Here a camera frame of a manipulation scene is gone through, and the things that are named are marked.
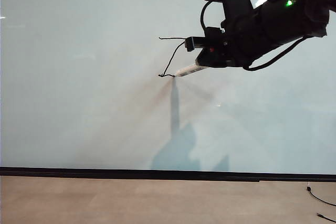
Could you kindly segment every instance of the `floor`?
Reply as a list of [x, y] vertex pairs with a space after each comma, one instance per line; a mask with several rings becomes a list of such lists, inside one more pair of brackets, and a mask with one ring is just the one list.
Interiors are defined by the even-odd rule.
[[[311, 183], [336, 202], [336, 183]], [[1, 223], [331, 223], [302, 182], [1, 177]]]

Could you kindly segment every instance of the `white marker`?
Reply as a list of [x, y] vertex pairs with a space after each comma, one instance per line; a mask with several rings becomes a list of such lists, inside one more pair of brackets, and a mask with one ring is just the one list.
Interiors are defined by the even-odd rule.
[[176, 77], [183, 77], [183, 76], [186, 76], [188, 74], [191, 74], [191, 73], [194, 73], [194, 72], [206, 69], [206, 68], [208, 68], [208, 67], [198, 66], [196, 64], [193, 64], [189, 67], [180, 69], [179, 71], [176, 72], [175, 76]]

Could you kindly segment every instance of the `black baseboard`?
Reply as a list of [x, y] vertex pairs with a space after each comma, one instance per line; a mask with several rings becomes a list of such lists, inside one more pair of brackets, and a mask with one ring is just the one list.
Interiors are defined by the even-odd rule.
[[178, 170], [121, 170], [121, 169], [67, 169], [0, 167], [1, 176], [97, 178], [97, 179], [163, 179], [210, 181], [302, 181], [336, 182], [336, 175], [326, 174], [277, 174], [277, 173], [229, 173], [189, 172]]

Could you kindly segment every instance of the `robotic arm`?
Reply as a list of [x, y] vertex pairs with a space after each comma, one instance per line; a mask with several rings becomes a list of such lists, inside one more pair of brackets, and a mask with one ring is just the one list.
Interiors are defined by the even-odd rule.
[[[327, 35], [329, 10], [336, 12], [336, 0], [268, 0], [253, 9], [250, 0], [206, 0], [201, 12], [204, 37], [188, 37], [187, 51], [202, 48], [194, 66], [178, 71], [184, 76], [206, 67], [243, 67], [255, 71], [267, 67], [311, 37]], [[212, 2], [223, 3], [225, 20], [221, 28], [206, 27], [205, 9]], [[293, 45], [270, 62], [250, 68], [254, 60], [291, 41]]]

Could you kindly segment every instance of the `black power cord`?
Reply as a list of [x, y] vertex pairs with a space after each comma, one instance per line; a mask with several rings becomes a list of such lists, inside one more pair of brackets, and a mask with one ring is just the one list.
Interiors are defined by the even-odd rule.
[[204, 12], [205, 12], [205, 9], [209, 6], [209, 4], [211, 4], [213, 2], [213, 0], [210, 0], [208, 2], [206, 2], [206, 4], [203, 6], [203, 9], [201, 11], [201, 18], [200, 18], [200, 21], [201, 21], [201, 26], [203, 28], [203, 30], [205, 31], [205, 25], [204, 25]]
[[314, 197], [315, 199], [317, 199], [317, 200], [319, 200], [319, 201], [321, 201], [321, 202], [323, 202], [323, 203], [326, 203], [326, 204], [328, 204], [328, 205], [330, 205], [330, 206], [334, 206], [334, 207], [336, 207], [335, 204], [326, 202], [326, 201], [324, 201], [324, 200], [322, 200], [322, 199], [316, 197], [316, 196], [312, 193], [312, 191], [311, 191], [311, 187], [310, 187], [310, 186], [307, 186], [307, 191], [308, 191], [309, 194], [310, 194], [312, 197]]
[[331, 222], [335, 222], [335, 223], [336, 223], [336, 220], [329, 219], [329, 218], [327, 218], [326, 216], [324, 216], [324, 215], [322, 215], [322, 214], [319, 214], [318, 212], [316, 213], [316, 215], [317, 215], [318, 217], [321, 217], [321, 218], [325, 219], [325, 220], [328, 220], [328, 221], [331, 221]]
[[296, 47], [298, 44], [300, 44], [301, 42], [303, 42], [304, 40], [311, 38], [311, 36], [303, 36], [301, 39], [298, 39], [297, 41], [295, 41], [291, 46], [289, 46], [288, 48], [286, 48], [284, 51], [282, 51], [281, 53], [279, 53], [278, 55], [276, 55], [273, 59], [271, 59], [269, 62], [262, 64], [258, 67], [253, 67], [250, 68], [249, 66], [244, 66], [243, 68], [247, 71], [256, 71], [262, 68], [266, 68], [270, 65], [272, 65], [274, 62], [276, 62], [277, 60], [279, 60], [280, 58], [282, 58], [284, 55], [286, 55], [287, 53], [289, 53], [290, 51], [292, 51], [294, 49], [294, 47]]
[[[308, 185], [307, 185], [307, 191], [309, 192], [309, 194], [310, 194], [313, 198], [315, 198], [315, 199], [317, 199], [317, 200], [319, 200], [319, 201], [321, 201], [321, 202], [323, 202], [323, 203], [326, 203], [326, 204], [328, 204], [328, 205], [330, 205], [330, 206], [334, 206], [334, 207], [336, 207], [335, 204], [326, 202], [326, 201], [324, 201], [324, 200], [322, 200], [322, 199], [316, 197], [316, 196], [312, 193], [312, 191], [311, 191], [311, 187], [309, 186], [309, 182], [308, 182]], [[324, 216], [324, 215], [322, 215], [322, 214], [319, 214], [318, 212], [316, 213], [316, 215], [317, 215], [318, 217], [322, 218], [322, 219], [325, 219], [325, 220], [328, 220], [328, 221], [331, 221], [331, 222], [336, 223], [335, 220], [329, 219], [329, 218], [327, 218], [326, 216]]]

